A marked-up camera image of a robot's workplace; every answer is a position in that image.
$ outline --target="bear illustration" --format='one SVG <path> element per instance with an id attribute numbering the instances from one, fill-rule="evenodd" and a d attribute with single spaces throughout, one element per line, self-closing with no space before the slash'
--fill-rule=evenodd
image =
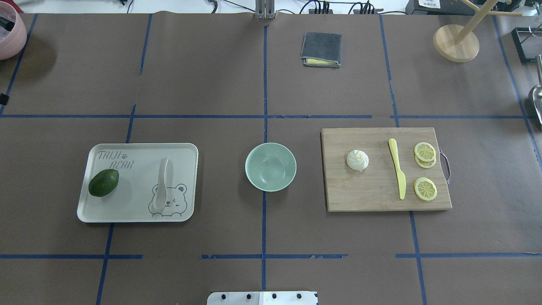
<path id="1" fill-rule="evenodd" d="M 179 216 L 183 215 L 184 211 L 188 208 L 186 197 L 184 196 L 186 193 L 186 185 L 181 183 L 175 187 L 166 187 L 166 205 L 161 209 L 155 209 L 152 204 L 157 191 L 158 185 L 155 185 L 152 188 L 152 199 L 149 203 L 149 212 L 151 212 L 153 217 L 155 215 L 161 215 L 162 217 L 173 216 L 174 214 L 179 214 Z"/>

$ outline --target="dried lemon slice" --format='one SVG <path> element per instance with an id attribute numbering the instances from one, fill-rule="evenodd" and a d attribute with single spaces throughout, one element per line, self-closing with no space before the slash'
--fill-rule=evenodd
<path id="1" fill-rule="evenodd" d="M 414 147 L 414 154 L 420 161 L 431 162 L 436 159 L 435 148 L 427 142 L 419 142 Z"/>
<path id="2" fill-rule="evenodd" d="M 421 177 L 414 181 L 414 192 L 422 200 L 433 200 L 437 197 L 437 187 L 431 181 L 431 179 L 426 177 Z"/>
<path id="3" fill-rule="evenodd" d="M 424 161 L 418 159 L 417 157 L 414 157 L 414 159 L 416 160 L 416 163 L 419 166 L 423 167 L 423 168 L 431 168 L 431 167 L 435 166 L 435 164 L 437 163 L 436 158 L 434 158 L 433 161 L 430 161 L 430 162 L 424 162 Z"/>

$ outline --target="blue tape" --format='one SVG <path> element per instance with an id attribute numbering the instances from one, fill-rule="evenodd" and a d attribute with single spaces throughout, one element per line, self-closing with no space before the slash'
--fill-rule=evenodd
<path id="1" fill-rule="evenodd" d="M 307 259 L 307 258 L 323 258 L 323 259 L 342 259 L 348 254 L 267 254 L 269 259 Z"/>
<path id="2" fill-rule="evenodd" d="M 98 295 L 96 297 L 96 305 L 100 305 L 101 294 L 102 294 L 102 291 L 104 290 L 105 273 L 107 271 L 107 261 L 109 260 L 109 250 L 111 248 L 111 239 L 113 239 L 114 227 L 115 227 L 115 223 L 111 223 L 109 225 L 109 234 L 107 236 L 107 244 L 105 246 L 104 263 L 102 265 L 102 273 L 100 276 L 100 285 L 98 286 Z"/>
<path id="3" fill-rule="evenodd" d="M 104 259 L 101 254 L 0 254 L 0 259 Z M 143 255 L 109 255 L 109 259 L 143 259 Z"/>
<path id="4" fill-rule="evenodd" d="M 416 252 L 416 265 L 418 267 L 418 279 L 420 281 L 420 291 L 422 293 L 423 305 L 427 305 L 427 297 L 425 296 L 425 282 L 423 280 L 422 260 L 420 257 L 420 247 L 418 245 L 418 234 L 416 233 L 416 221 L 414 220 L 414 212 L 410 211 L 410 228 L 412 229 L 412 239 L 414 240 L 414 251 Z"/>
<path id="5" fill-rule="evenodd" d="M 262 191 L 262 291 L 266 290 L 267 192 Z"/>
<path id="6" fill-rule="evenodd" d="M 420 253 L 420 258 L 476 258 L 476 257 L 531 257 L 542 258 L 542 253 Z M 416 258 L 416 254 L 400 253 L 395 258 Z"/>
<path id="7" fill-rule="evenodd" d="M 109 259 L 143 259 L 143 255 L 139 254 L 117 254 L 109 255 Z"/>
<path id="8" fill-rule="evenodd" d="M 523 116 L 397 116 L 401 119 L 523 119 Z"/>
<path id="9" fill-rule="evenodd" d="M 103 259 L 103 255 L 85 254 L 0 254 L 0 258 L 7 259 Z"/>
<path id="10" fill-rule="evenodd" d="M 6 91 L 6 95 L 9 95 L 11 92 L 11 87 L 13 86 L 13 82 L 15 81 L 15 76 L 17 76 L 17 71 L 19 70 L 19 66 L 21 65 L 21 61 L 23 59 L 24 51 L 27 49 L 28 42 L 30 41 L 30 37 L 32 36 L 32 31 L 34 30 L 34 25 L 36 24 L 37 20 L 37 14 L 34 14 L 34 19 L 32 19 L 32 24 L 30 25 L 30 29 L 28 30 L 27 34 L 27 42 L 24 45 L 23 49 L 21 50 L 21 53 L 19 55 L 19 59 L 17 60 L 17 64 L 15 65 L 15 70 L 13 71 L 13 75 L 11 76 L 11 80 L 9 82 L 8 90 Z"/>
<path id="11" fill-rule="evenodd" d="M 388 71 L 388 84 L 390 86 L 391 101 L 393 102 L 393 118 L 395 119 L 395 127 L 399 127 L 399 117 L 397 116 L 397 104 L 395 103 L 395 93 L 393 92 L 393 87 L 391 85 L 391 69 L 390 69 L 390 60 L 388 58 L 388 47 L 386 45 L 386 35 L 384 34 L 384 20 L 382 15 L 378 15 L 380 20 L 380 33 L 382 34 L 382 45 L 384 46 L 384 57 L 386 59 L 386 70 Z"/>
<path id="12" fill-rule="evenodd" d="M 130 123 L 128 124 L 128 133 L 126 134 L 126 143 L 130 143 L 130 137 L 132 136 L 132 126 L 134 123 L 134 114 L 136 113 L 136 106 L 132 107 L 132 113 L 130 114 Z"/>
<path id="13" fill-rule="evenodd" d="M 267 118 L 270 119 L 372 119 L 371 115 L 350 115 L 350 116 L 321 116 L 321 115 L 315 115 L 315 116 L 304 116 L 304 115 L 295 115 L 295 116 L 281 116 L 281 115 L 273 115 L 273 116 L 267 116 Z"/>
<path id="14" fill-rule="evenodd" d="M 261 115 L 135 115 L 134 118 L 159 119 L 159 118 L 183 118 L 183 119 L 262 119 Z"/>
<path id="15" fill-rule="evenodd" d="M 268 26 L 263 27 L 263 142 L 264 143 L 267 143 L 267 27 Z"/>
<path id="16" fill-rule="evenodd" d="M 126 119 L 129 115 L 3 115 L 3 118 Z"/>
<path id="17" fill-rule="evenodd" d="M 521 96 L 519 95 L 518 86 L 515 83 L 514 74 L 512 73 L 512 69 L 510 68 L 510 64 L 508 63 L 508 58 L 506 57 L 505 48 L 502 45 L 499 25 L 497 24 L 497 18 L 495 16 L 492 16 L 492 18 L 493 18 L 493 24 L 495 25 L 495 32 L 497 34 L 497 39 L 499 40 L 499 46 L 501 47 L 502 57 L 503 57 L 503 59 L 505 61 L 506 69 L 508 70 L 508 75 L 510 76 L 510 81 L 512 82 L 512 86 L 514 87 L 515 96 L 518 99 L 518 104 L 519 104 L 519 107 L 521 109 L 521 113 L 523 114 L 523 119 L 525 121 L 525 127 L 527 127 L 527 131 L 529 132 L 529 136 L 531 138 L 531 144 L 533 145 L 534 153 L 535 153 L 535 155 L 537 157 L 538 166 L 540 167 L 540 170 L 542 170 L 542 159 L 540 158 L 540 152 L 538 151 L 536 141 L 534 140 L 533 132 L 531 130 L 531 126 L 529 125 L 529 120 L 527 119 L 527 112 L 525 111 L 525 107 L 523 107 L 523 103 L 521 101 Z"/>
<path id="18" fill-rule="evenodd" d="M 143 64 L 145 63 L 145 54 L 147 53 L 147 43 L 149 42 L 149 33 L 151 32 L 152 14 L 149 14 L 147 22 L 147 33 L 145 34 L 145 43 L 143 44 L 143 53 L 141 54 L 141 66 L 139 67 L 139 75 L 143 72 Z"/>
<path id="19" fill-rule="evenodd" d="M 202 255 L 202 259 L 261 259 L 261 254 L 211 254 Z"/>

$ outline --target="yellow knife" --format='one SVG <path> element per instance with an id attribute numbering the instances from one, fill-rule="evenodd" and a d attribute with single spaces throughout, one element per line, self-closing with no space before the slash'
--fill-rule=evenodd
<path id="1" fill-rule="evenodd" d="M 397 152 L 397 141 L 394 138 L 388 140 L 390 146 L 391 157 L 395 165 L 395 173 L 397 174 L 397 184 L 399 185 L 399 199 L 405 199 L 405 191 L 407 190 L 407 179 L 399 166 L 399 153 Z"/>

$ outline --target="gray towel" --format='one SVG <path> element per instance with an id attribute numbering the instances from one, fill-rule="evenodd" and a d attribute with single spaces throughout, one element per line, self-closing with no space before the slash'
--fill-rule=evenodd
<path id="1" fill-rule="evenodd" d="M 341 39 L 340 34 L 306 32 L 301 47 L 303 64 L 306 66 L 340 67 Z M 327 62 L 310 62 L 307 59 Z"/>

